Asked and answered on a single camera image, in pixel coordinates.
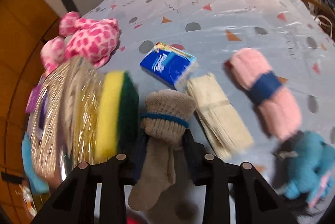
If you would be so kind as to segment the yellow green sponge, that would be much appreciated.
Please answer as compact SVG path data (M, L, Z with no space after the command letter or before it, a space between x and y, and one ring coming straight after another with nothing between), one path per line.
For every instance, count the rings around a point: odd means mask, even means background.
M117 154L129 155L135 147L139 126L139 95L129 72L105 75L99 100L95 136L95 163Z

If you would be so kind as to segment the cream cloth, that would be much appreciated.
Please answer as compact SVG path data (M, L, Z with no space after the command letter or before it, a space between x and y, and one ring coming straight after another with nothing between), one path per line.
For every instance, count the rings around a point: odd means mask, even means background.
M186 93L196 102L196 113L212 149L226 161L249 149L254 139L212 73L189 79Z

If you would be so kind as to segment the blue tissue pack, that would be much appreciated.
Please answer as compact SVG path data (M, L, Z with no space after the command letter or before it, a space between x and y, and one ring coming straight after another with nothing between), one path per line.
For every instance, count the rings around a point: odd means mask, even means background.
M198 61L183 50L158 42L143 58L140 66L177 91L184 91L187 80L198 67Z

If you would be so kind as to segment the small blue plush toy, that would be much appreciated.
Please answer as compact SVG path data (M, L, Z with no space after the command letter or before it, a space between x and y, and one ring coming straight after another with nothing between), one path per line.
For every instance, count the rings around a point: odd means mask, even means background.
M316 132L305 131L294 143L293 157L287 161L287 183L284 196L296 200L302 195L308 207L314 207L331 190L334 147Z

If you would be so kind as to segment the ornate silver tissue box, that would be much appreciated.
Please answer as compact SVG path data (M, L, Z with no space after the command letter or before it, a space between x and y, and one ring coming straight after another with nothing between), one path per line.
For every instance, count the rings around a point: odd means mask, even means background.
M76 56L42 83L31 128L32 166L53 187L80 162L95 163L104 75Z

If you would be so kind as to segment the pink spotted plush toy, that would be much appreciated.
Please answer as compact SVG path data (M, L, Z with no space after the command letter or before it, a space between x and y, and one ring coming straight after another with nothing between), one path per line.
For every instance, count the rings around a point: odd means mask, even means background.
M46 75L78 55L96 68L102 67L116 50L120 36L117 19L98 21L82 18L77 12L67 13L61 19L58 31L59 36L46 42L40 52Z

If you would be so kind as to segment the patterned white tablecloth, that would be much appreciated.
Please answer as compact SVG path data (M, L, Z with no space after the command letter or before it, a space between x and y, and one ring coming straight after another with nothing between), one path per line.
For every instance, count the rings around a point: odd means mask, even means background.
M275 155L281 144L267 134L259 110L225 65L236 51L262 52L295 96L301 130L334 144L334 42L301 0L97 0L80 12L91 19L118 20L119 48L101 70L129 71L141 101L165 88L140 67L153 45L176 45L195 56L193 75L214 74L253 136L253 147L231 163L261 167L278 194L285 190L285 163Z

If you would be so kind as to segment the wooden side table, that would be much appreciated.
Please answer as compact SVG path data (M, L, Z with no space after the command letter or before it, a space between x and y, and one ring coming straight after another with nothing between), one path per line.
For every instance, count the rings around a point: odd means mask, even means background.
M312 12L313 19L317 21L324 32L334 39L334 8L329 3L322 0L301 0L307 7L312 4L314 7Z

